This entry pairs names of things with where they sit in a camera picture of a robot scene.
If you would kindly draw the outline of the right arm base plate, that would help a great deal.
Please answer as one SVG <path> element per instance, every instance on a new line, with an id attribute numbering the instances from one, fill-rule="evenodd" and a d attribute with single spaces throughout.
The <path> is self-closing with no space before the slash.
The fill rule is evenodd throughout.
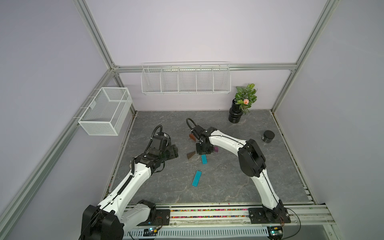
<path id="1" fill-rule="evenodd" d="M 276 211 L 263 208 L 249 208 L 249 218 L 252 224 L 289 224 L 291 218 L 286 208 Z"/>

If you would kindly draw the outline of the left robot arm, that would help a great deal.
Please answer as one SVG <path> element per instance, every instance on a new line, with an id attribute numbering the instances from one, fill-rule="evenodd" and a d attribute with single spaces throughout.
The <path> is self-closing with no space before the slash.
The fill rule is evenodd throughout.
<path id="1" fill-rule="evenodd" d="M 118 186 L 98 205 L 89 205 L 83 212 L 81 240 L 121 240 L 125 231 L 141 223 L 153 223 L 156 204 L 141 200 L 126 211 L 139 188 L 153 174 L 165 168 L 165 162 L 178 157 L 178 148 L 158 125 L 153 130 L 144 152 L 134 157 L 131 169 Z"/>

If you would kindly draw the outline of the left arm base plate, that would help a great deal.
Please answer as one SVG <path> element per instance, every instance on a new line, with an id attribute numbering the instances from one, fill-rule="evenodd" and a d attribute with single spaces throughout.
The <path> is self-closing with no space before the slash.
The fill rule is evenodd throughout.
<path id="1" fill-rule="evenodd" d="M 171 211 L 169 209 L 160 209 L 150 212 L 146 221 L 142 226 L 168 226 L 171 219 Z"/>

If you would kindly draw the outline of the reddish brown wooden wedge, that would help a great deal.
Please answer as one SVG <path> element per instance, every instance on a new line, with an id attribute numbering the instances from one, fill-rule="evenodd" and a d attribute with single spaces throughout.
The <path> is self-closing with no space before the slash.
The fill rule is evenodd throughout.
<path id="1" fill-rule="evenodd" d="M 190 139 L 192 139 L 194 142 L 197 141 L 196 137 L 193 134 L 189 134 Z"/>

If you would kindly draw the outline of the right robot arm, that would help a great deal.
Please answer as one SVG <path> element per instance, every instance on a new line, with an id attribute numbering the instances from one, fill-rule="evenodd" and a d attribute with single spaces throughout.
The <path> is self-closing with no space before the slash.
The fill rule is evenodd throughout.
<path id="1" fill-rule="evenodd" d="M 186 123 L 196 139 L 197 154 L 209 155 L 215 151 L 215 147 L 219 147 L 238 157 L 242 172 L 251 178 L 257 188 L 268 222 L 282 222 L 289 218 L 288 210 L 269 180 L 266 158 L 255 140 L 237 139 L 213 127 L 204 129 L 191 118 L 187 118 Z"/>

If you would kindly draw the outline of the dark wooden wedge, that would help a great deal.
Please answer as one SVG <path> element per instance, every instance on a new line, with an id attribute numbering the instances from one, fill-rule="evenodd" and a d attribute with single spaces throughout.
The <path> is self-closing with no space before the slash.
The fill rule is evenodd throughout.
<path id="1" fill-rule="evenodd" d="M 190 152 L 190 153 L 187 153 L 187 159 L 191 159 L 194 155 L 196 154 L 196 152 Z"/>

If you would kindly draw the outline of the teal long block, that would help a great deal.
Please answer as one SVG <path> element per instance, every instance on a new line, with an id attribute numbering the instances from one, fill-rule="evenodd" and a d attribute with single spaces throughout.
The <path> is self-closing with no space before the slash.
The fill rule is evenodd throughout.
<path id="1" fill-rule="evenodd" d="M 208 163 L 207 156 L 206 155 L 201 155 L 202 158 L 202 164 L 206 165 Z"/>
<path id="2" fill-rule="evenodd" d="M 192 186 L 193 187 L 197 187 L 198 186 L 201 176 L 202 176 L 202 172 L 201 171 L 196 171 L 196 174 L 195 174 L 193 182 L 192 182 Z"/>

